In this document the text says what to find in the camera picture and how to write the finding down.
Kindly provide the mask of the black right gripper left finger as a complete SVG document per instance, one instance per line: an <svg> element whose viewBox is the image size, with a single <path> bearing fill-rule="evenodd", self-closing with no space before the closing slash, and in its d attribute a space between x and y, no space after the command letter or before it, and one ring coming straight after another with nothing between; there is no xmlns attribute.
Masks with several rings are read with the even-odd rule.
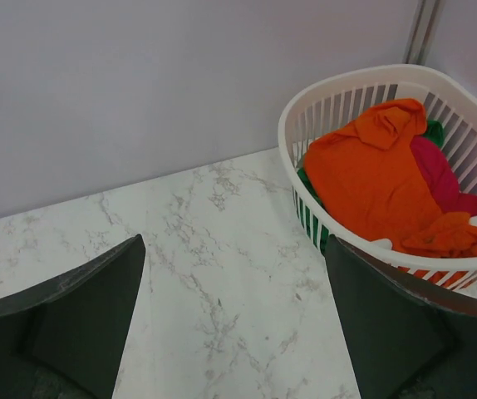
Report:
<svg viewBox="0 0 477 399"><path fill-rule="evenodd" d="M140 289L141 235L0 298L0 398L110 398Z"/></svg>

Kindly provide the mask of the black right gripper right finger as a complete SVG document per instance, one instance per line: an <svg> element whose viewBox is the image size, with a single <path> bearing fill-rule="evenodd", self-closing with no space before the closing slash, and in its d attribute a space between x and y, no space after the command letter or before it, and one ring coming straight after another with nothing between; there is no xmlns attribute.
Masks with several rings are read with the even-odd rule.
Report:
<svg viewBox="0 0 477 399"><path fill-rule="evenodd" d="M332 235L327 275L363 398L477 398L477 298Z"/></svg>

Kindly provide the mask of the orange t shirt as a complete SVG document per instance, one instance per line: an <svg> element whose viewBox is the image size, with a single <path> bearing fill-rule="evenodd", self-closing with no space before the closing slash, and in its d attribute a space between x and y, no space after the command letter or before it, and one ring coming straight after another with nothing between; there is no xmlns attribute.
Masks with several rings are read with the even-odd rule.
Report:
<svg viewBox="0 0 477 399"><path fill-rule="evenodd" d="M412 154L426 127L415 99L373 106L315 140L303 169L327 212L354 234L389 239L404 254L477 257L477 227L467 213L440 208Z"/></svg>

